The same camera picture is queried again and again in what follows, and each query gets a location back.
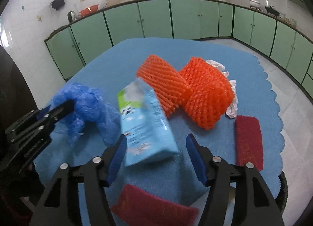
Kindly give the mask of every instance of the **orange bowl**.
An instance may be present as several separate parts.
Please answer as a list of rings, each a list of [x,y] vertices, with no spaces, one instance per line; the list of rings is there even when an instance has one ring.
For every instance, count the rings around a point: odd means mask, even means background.
[[[99,4],[96,4],[96,5],[93,5],[93,6],[90,6],[88,8],[85,8],[83,9],[82,11],[80,11],[79,13],[85,17],[93,12],[96,12],[98,10],[98,7],[99,7]]]

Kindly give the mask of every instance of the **white pot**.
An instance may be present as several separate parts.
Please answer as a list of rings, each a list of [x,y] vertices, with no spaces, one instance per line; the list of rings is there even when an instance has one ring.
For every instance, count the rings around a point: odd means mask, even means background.
[[[261,4],[257,0],[250,0],[250,6],[260,9]]]

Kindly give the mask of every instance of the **orange foam net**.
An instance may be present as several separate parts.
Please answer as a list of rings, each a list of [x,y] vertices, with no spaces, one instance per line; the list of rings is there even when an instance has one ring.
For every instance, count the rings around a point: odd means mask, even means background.
[[[192,57],[179,73],[193,89],[183,104],[185,112],[198,126],[206,130],[214,128],[234,98],[230,82],[202,58]]]
[[[137,70],[137,77],[154,89],[167,117],[186,103],[192,94],[190,85],[183,77],[168,62],[156,55],[148,56]]]

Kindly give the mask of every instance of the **tiled floor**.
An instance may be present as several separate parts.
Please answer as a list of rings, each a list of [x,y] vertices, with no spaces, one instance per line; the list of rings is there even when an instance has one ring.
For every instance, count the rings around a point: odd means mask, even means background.
[[[287,206],[283,214],[285,226],[292,226],[300,217],[313,195],[313,105],[292,80],[278,67],[250,48],[232,39],[211,40],[255,55],[281,107],[284,122],[282,134],[285,148],[281,153],[288,184]]]

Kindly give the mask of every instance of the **blue tablecloth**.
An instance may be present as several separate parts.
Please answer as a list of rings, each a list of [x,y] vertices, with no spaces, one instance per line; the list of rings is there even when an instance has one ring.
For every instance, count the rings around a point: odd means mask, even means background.
[[[79,82],[90,87],[98,87],[105,101],[118,108],[117,93],[136,78],[136,70],[149,54],[156,54],[180,70],[191,56],[200,56],[222,63],[229,71],[229,79],[237,81],[238,114],[254,116],[259,120],[264,151],[264,169],[261,171],[272,194],[276,197],[280,190],[278,175],[283,168],[280,152],[284,149],[281,135],[283,122],[278,116],[279,105],[276,94],[271,90],[267,74],[263,72],[257,58],[251,54],[230,47],[208,42],[138,38],[119,43],[107,50],[83,69],[70,83]],[[225,116],[214,129],[199,128],[181,109],[170,117],[170,125],[180,154],[152,164],[122,166],[116,181],[105,193],[112,206],[126,183],[157,195],[163,199],[189,206],[201,197],[207,188],[197,180],[186,150],[186,136],[193,133],[202,146],[210,148],[228,163],[235,164],[234,120]],[[105,149],[100,134],[93,123],[87,124],[84,135],[74,148],[66,137],[53,132],[52,143],[35,160],[36,170],[42,183],[46,184],[57,167],[63,162],[71,166],[81,165]],[[79,186],[80,210],[84,225],[89,225],[83,185]],[[115,217],[117,225],[124,223]]]

